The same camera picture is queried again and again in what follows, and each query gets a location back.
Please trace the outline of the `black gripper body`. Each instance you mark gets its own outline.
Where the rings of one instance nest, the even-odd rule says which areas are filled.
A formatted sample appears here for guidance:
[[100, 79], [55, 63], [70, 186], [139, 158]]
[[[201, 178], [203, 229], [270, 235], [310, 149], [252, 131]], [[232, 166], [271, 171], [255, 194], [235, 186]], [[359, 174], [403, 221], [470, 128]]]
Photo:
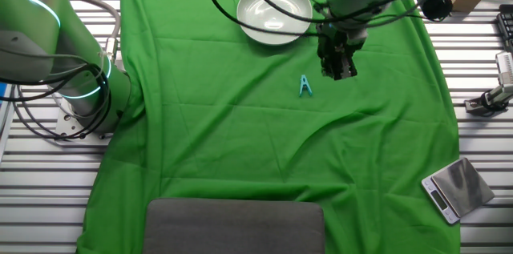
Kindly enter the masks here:
[[319, 58], [328, 58], [330, 54], [339, 53], [352, 58], [366, 41], [366, 29], [339, 30], [333, 24], [316, 25], [321, 36], [318, 38], [317, 55]]

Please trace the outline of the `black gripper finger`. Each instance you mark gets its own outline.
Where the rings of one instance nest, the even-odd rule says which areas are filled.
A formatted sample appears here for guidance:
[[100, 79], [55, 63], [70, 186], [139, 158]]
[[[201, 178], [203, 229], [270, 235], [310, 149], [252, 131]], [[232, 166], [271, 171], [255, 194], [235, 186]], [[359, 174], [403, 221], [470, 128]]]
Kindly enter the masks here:
[[351, 57], [341, 58], [341, 79], [352, 78], [357, 75], [357, 68], [355, 67]]
[[321, 58], [321, 73], [325, 77], [335, 79], [336, 71], [334, 70], [333, 59], [331, 57]]

